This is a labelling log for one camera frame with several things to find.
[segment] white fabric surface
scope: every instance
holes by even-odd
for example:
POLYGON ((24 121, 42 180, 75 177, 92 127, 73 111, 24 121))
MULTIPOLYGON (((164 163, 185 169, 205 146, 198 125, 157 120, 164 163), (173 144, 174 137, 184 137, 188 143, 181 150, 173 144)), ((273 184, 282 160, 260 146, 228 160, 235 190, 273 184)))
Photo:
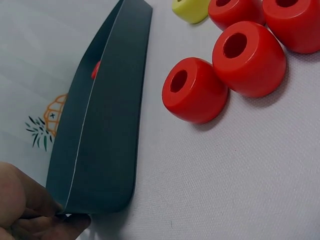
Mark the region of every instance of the white fabric surface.
MULTIPOLYGON (((74 74, 116 1, 0 0, 0 6, 10 2, 20 11, 28 7, 48 16, 51 23, 55 20, 73 29, 73 36, 80 36, 71 45, 72 51, 57 55, 53 49, 57 42, 48 38, 46 49, 53 58, 46 58, 47 62, 30 59, 30 64, 43 66, 46 73, 64 79, 74 74), (58 64, 61 56, 67 69, 58 64)), ((276 92, 260 99, 246 99, 232 92, 223 114, 211 123, 194 126, 164 108, 162 86, 179 60, 195 56, 210 61, 221 31, 209 19, 188 25, 172 13, 171 0, 146 1, 154 12, 135 194, 124 212, 93 216, 92 226, 80 239, 318 240, 320 53, 288 53, 287 77, 276 92)), ((2 21, 0 30, 6 27, 2 21)), ((55 31, 67 40, 71 33, 63 29, 57 27, 55 31)), ((9 50, 19 53, 16 48, 9 50)), ((9 162, 13 158, 18 167, 44 184, 40 170, 19 162, 14 151, 1 157, 9 162)))

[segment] finger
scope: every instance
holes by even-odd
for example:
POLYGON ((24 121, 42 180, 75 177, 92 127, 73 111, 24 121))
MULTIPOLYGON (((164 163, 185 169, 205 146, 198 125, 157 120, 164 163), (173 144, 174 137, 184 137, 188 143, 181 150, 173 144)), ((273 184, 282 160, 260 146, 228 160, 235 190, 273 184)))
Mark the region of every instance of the finger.
POLYGON ((4 201, 3 204, 0 205, 0 208, 7 209, 7 214, 12 212, 17 214, 18 209, 19 216, 17 218, 19 218, 25 211, 25 208, 29 208, 42 216, 52 217, 56 212, 61 210, 61 206, 53 200, 43 186, 15 166, 4 162, 0 162, 0 191, 1 195, 4 195, 2 185, 9 185, 12 192, 11 197, 19 200, 11 202, 10 196, 6 197, 7 201, 4 201))
POLYGON ((41 217, 41 215, 39 213, 37 213, 36 211, 29 209, 29 208, 25 208, 22 216, 20 217, 21 219, 34 219, 34 218, 38 218, 41 217))
POLYGON ((7 229, 23 214, 26 208, 26 196, 15 167, 0 162, 0 227, 7 229))
POLYGON ((15 240, 37 240, 35 236, 17 225, 12 226, 12 236, 15 240))
POLYGON ((34 234, 55 227, 57 224, 62 223, 64 219, 65 218, 59 218, 56 216, 41 216, 33 219, 19 219, 14 224, 27 230, 29 233, 34 234))
POLYGON ((26 204, 25 206, 45 217, 52 217, 60 212, 61 206, 54 201, 47 190, 32 178, 24 174, 19 169, 16 174, 24 188, 26 204))
POLYGON ((8 233, 6 230, 4 230, 2 227, 0 227, 0 239, 1 240, 15 240, 14 237, 8 233))
POLYGON ((75 240, 87 227, 91 219, 85 214, 73 214, 42 236, 42 240, 75 240))

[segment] pineapple illustration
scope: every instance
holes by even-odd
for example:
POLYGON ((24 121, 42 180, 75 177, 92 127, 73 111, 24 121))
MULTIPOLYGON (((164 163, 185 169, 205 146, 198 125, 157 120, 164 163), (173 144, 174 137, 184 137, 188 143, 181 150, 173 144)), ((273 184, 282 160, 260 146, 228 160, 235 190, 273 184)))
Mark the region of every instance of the pineapple illustration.
POLYGON ((48 143, 53 143, 53 138, 57 135, 57 129, 61 118, 62 111, 67 99, 67 94, 58 96, 50 103, 41 117, 32 118, 30 122, 25 122, 26 130, 32 134, 32 147, 37 145, 38 148, 44 147, 47 151, 48 143))
POLYGON ((58 96, 52 103, 48 105, 43 115, 46 129, 51 132, 54 137, 57 135, 58 125, 66 99, 67 94, 58 96))

